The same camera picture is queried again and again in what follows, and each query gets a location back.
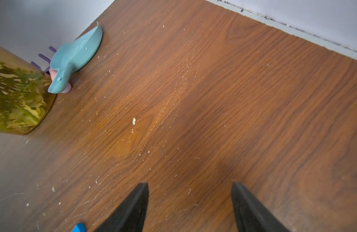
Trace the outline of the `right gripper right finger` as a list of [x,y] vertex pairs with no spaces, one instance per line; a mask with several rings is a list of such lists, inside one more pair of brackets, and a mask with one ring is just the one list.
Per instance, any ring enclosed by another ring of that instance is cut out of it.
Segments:
[[232,184],[231,199],[239,232],[288,231],[242,183]]

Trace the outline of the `blue usb flash drive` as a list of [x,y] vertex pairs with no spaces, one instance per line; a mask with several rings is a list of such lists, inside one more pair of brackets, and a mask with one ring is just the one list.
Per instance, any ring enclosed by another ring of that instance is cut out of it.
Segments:
[[72,232],[86,232],[86,228],[84,226],[84,224],[82,223],[78,223],[73,229]]

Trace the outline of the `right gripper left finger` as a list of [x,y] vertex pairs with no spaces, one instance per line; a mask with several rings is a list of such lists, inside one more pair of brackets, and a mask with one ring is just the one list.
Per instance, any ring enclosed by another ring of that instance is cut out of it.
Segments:
[[148,183],[139,183],[97,232],[142,232],[149,201]]

